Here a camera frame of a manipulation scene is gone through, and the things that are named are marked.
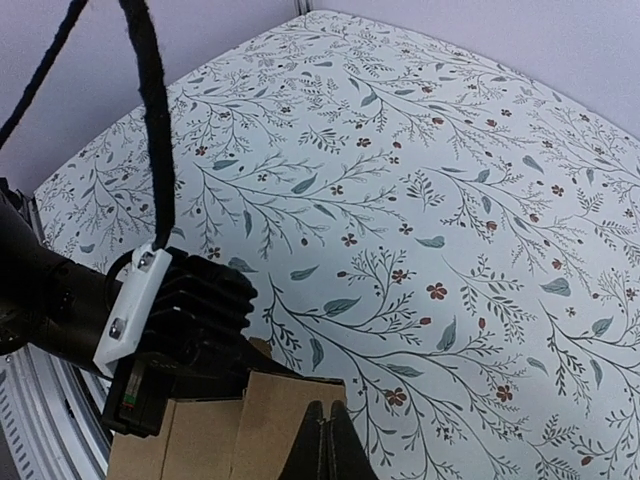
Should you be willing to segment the left aluminium frame post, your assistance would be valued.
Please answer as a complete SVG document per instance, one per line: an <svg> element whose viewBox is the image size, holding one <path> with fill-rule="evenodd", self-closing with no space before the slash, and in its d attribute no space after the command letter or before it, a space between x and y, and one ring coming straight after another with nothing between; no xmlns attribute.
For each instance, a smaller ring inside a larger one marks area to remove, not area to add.
<svg viewBox="0 0 640 480"><path fill-rule="evenodd" d="M314 9L312 0L294 0L294 6L298 16L306 15Z"/></svg>

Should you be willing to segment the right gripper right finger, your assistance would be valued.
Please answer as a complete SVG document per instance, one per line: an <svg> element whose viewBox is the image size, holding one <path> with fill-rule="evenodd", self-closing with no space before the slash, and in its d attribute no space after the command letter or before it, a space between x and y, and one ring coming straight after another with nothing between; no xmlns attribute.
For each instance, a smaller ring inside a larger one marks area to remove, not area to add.
<svg viewBox="0 0 640 480"><path fill-rule="evenodd" d="M328 478L378 480L342 401L332 403L327 427Z"/></svg>

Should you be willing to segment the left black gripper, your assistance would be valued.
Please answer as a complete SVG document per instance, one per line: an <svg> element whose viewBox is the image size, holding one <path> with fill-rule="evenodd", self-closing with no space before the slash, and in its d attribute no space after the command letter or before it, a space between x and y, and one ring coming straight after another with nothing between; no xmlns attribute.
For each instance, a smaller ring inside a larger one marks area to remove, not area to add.
<svg viewBox="0 0 640 480"><path fill-rule="evenodd" d="M250 346L188 344L118 363L101 423L123 435L157 436L171 400L234 399L248 382Z"/></svg>

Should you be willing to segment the floral patterned table mat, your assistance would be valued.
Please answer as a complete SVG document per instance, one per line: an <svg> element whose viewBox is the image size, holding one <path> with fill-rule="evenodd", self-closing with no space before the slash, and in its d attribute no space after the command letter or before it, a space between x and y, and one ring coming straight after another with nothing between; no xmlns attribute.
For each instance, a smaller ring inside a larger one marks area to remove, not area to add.
<svg viewBox="0 0 640 480"><path fill-rule="evenodd" d="M168 89L175 246L347 381L383 479L639 475L639 142L468 50L314 11Z"/></svg>

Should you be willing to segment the brown cardboard box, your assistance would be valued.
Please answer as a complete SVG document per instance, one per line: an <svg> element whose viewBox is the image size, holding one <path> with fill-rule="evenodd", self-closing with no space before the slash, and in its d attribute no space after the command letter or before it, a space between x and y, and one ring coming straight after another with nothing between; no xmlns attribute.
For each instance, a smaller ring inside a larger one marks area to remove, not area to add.
<svg viewBox="0 0 640 480"><path fill-rule="evenodd" d="M110 479L279 479L308 405L322 402L327 423L343 381L250 372L241 396L171 401L160 433L118 434Z"/></svg>

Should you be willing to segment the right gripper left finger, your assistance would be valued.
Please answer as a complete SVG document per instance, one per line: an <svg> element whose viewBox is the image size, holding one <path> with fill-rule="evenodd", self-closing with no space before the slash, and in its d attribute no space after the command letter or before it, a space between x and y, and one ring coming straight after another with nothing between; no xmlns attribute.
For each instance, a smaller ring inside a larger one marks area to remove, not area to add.
<svg viewBox="0 0 640 480"><path fill-rule="evenodd" d="M328 478L327 420L322 402L311 402L303 416L280 480Z"/></svg>

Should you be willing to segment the aluminium front rail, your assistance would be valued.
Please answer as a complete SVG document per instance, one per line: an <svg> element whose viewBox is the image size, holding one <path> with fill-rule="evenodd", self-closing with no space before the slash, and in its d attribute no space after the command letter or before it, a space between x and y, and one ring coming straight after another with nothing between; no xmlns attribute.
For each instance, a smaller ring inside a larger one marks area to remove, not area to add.
<svg viewBox="0 0 640 480"><path fill-rule="evenodd" d="M106 476L109 385L92 363L101 285L45 243L34 201L1 197L1 434L22 479Z"/></svg>

